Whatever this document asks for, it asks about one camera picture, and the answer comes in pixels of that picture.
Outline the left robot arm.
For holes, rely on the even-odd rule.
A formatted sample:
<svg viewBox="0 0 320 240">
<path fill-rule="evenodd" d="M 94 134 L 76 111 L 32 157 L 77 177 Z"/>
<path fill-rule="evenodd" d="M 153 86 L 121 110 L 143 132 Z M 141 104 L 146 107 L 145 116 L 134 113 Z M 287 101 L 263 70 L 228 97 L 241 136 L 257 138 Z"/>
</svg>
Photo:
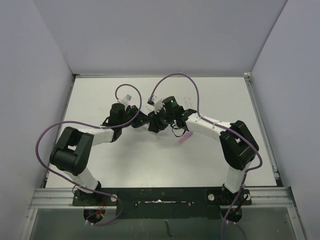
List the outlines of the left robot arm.
<svg viewBox="0 0 320 240">
<path fill-rule="evenodd" d="M 139 128 L 150 122 L 150 117 L 133 105 L 114 103 L 109 116 L 101 124 L 103 128 L 89 128 L 83 131 L 66 127 L 55 144 L 49 162 L 65 172 L 84 192 L 84 200 L 95 206 L 100 203 L 101 184 L 96 180 L 87 164 L 93 146 L 115 142 L 128 126 Z"/>
</svg>

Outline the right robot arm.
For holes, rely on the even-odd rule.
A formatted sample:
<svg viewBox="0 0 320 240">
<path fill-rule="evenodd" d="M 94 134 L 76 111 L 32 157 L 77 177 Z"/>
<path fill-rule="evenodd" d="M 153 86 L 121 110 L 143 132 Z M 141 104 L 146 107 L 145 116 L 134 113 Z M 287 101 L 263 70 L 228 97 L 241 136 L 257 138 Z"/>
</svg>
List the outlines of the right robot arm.
<svg viewBox="0 0 320 240">
<path fill-rule="evenodd" d="M 223 200 L 230 205 L 241 198 L 240 189 L 244 185 L 246 170 L 256 156 L 259 146 L 243 121 L 234 123 L 205 118 L 194 109 L 184 109 L 174 96 L 165 99 L 153 97 L 147 102 L 153 106 L 148 130 L 158 133 L 171 126 L 185 132 L 196 132 L 210 137 L 221 144 L 224 159 L 228 163 L 226 188 L 222 192 Z"/>
</svg>

